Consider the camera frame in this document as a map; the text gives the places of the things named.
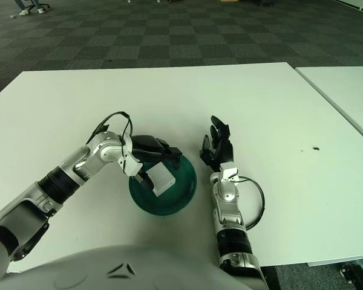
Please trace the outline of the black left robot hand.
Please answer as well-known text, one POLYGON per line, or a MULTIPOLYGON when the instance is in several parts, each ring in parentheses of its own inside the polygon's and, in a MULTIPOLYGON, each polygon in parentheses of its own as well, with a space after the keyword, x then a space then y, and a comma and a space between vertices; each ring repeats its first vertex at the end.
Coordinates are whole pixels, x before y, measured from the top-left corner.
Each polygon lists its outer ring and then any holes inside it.
POLYGON ((142 165, 134 178, 147 190, 153 190, 154 183, 146 172, 145 163, 166 161, 172 164, 173 169, 179 169, 182 152, 177 147, 171 147, 166 141, 152 135, 134 135, 131 141, 132 154, 142 165))

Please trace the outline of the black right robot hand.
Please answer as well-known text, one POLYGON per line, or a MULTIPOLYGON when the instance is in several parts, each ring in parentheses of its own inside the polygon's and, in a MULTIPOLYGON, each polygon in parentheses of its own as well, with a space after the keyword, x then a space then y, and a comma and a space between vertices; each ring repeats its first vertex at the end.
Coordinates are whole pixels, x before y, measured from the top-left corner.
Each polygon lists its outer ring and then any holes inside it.
POLYGON ((229 125, 214 115, 211 116, 211 122, 211 140, 207 134, 203 137, 199 155, 208 167, 214 172, 219 172, 221 164, 234 161, 234 151, 229 139, 229 125))

